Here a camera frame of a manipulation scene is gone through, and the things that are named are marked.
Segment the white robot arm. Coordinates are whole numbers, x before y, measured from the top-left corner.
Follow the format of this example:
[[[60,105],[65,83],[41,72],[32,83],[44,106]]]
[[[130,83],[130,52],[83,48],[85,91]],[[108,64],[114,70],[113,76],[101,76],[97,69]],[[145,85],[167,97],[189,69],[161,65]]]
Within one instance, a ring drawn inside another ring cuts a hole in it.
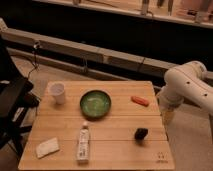
[[[190,61],[165,72],[165,85],[157,94],[165,125],[172,121],[174,110],[185,99],[192,101],[213,117],[213,87],[204,82],[206,72],[205,65],[200,61]]]

